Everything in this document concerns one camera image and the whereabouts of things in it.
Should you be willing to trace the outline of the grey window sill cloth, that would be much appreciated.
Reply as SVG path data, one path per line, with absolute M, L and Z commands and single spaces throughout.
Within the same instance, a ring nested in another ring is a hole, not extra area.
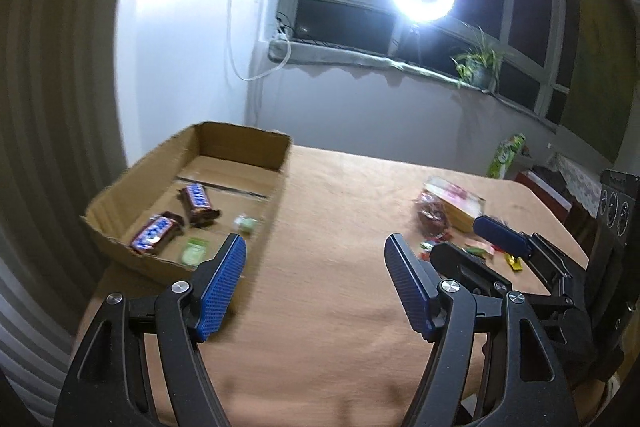
M 315 43 L 271 39 L 267 46 L 267 57 L 273 64 L 283 62 L 285 65 L 351 67 L 366 70 L 367 72 L 392 72 L 393 74 L 408 76 L 422 82 L 435 81 L 446 84 L 449 88 L 470 90 L 491 96 L 503 106 L 532 118 L 552 132 L 558 130 L 559 127 L 558 124 L 553 124 L 553 122 L 538 116 L 532 110 L 503 98 L 497 91 L 480 89 L 458 78 L 406 62 L 396 61 L 385 56 L 371 55 L 357 50 L 341 48 L 340 46 L 320 46 L 320 44 Z

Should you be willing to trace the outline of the black tripod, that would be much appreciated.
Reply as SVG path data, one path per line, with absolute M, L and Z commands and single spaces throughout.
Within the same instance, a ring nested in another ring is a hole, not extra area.
M 405 63 L 424 66 L 420 26 L 413 24 L 405 30 L 398 42 L 396 56 Z

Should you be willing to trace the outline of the green white carton box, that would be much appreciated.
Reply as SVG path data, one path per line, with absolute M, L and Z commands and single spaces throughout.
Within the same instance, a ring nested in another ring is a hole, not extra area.
M 525 142 L 525 135 L 521 133 L 511 135 L 510 138 L 502 141 L 498 145 L 496 153 L 491 159 L 487 169 L 488 178 L 498 180 L 504 179 L 512 165 L 512 162 L 514 161 L 515 156 L 523 150 Z

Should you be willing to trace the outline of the red storage box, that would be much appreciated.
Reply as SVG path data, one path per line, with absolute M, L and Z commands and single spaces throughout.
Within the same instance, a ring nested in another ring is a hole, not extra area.
M 520 171 L 515 181 L 528 187 L 555 215 L 556 219 L 562 223 L 565 222 L 572 209 L 572 203 L 555 191 L 551 185 L 530 170 Z

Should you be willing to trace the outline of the small red dark snack bag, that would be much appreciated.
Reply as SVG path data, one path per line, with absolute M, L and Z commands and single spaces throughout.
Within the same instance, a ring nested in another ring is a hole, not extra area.
M 442 242 L 449 239 L 449 219 L 444 203 L 432 192 L 422 190 L 416 200 L 416 220 L 426 239 Z

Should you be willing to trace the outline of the white lace cloth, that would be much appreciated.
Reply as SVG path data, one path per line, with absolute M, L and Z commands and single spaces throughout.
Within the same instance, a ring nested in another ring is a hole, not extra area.
M 561 173 L 570 195 L 579 202 L 591 217 L 597 218 L 600 206 L 601 183 L 577 162 L 560 153 L 554 154 L 555 170 Z

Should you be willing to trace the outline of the small pale green candy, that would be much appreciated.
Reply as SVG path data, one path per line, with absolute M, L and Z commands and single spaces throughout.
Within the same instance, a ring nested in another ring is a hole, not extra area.
M 233 221 L 233 228 L 236 233 L 252 235 L 259 225 L 259 220 L 241 213 Z

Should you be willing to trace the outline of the brown cardboard box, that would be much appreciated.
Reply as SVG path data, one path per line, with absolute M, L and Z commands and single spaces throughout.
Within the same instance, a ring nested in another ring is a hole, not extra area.
M 227 235 L 254 265 L 288 174 L 291 138 L 201 122 L 147 153 L 90 202 L 84 221 L 103 254 L 160 283 L 190 277 Z

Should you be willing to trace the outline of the snickers bar dark wrapper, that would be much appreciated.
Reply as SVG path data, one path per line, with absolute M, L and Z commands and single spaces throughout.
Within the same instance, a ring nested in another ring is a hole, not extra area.
M 209 227 L 221 216 L 221 211 L 214 208 L 201 183 L 186 184 L 178 191 L 178 197 L 191 227 Z

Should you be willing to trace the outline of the green candy packet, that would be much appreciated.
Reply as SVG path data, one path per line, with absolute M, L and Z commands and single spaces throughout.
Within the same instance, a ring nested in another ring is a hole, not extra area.
M 208 242 L 205 239 L 191 237 L 184 245 L 180 262 L 187 267 L 197 267 L 205 258 Z

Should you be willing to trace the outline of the potted spider plant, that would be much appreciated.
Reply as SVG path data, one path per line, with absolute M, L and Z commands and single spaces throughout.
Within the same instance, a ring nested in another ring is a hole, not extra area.
M 499 87 L 501 67 L 511 53 L 499 48 L 480 26 L 468 28 L 473 31 L 473 43 L 465 51 L 450 56 L 458 83 L 465 83 L 484 93 L 495 93 Z

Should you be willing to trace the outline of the colourful green orange snack packet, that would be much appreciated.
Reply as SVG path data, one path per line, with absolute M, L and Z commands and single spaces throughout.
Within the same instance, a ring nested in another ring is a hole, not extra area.
M 423 260 L 430 259 L 433 248 L 438 245 L 439 243 L 435 241 L 421 242 L 419 257 Z M 476 241 L 475 239 L 470 239 L 465 242 L 462 249 L 468 254 L 480 258 L 486 258 L 487 256 L 492 257 L 498 251 L 496 247 L 484 242 Z

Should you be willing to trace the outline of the white cabinet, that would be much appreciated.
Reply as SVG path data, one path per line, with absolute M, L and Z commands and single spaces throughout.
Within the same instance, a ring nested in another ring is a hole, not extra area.
M 115 90 L 128 164 L 191 124 L 243 124 L 261 1 L 117 0 Z

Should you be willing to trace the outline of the yellow red snack packet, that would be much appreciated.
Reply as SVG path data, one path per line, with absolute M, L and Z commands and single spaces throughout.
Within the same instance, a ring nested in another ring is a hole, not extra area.
M 523 270 L 523 265 L 519 257 L 513 256 L 508 253 L 504 253 L 503 257 L 504 259 L 506 259 L 506 263 L 509 265 L 513 272 L 521 272 Z

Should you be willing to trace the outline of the bagged sliced bread loaf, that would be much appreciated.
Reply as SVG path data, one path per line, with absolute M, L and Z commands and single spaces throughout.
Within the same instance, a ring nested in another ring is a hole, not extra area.
M 450 225 L 463 233 L 473 232 L 474 220 L 485 213 L 484 198 L 437 176 L 423 187 L 442 202 Z

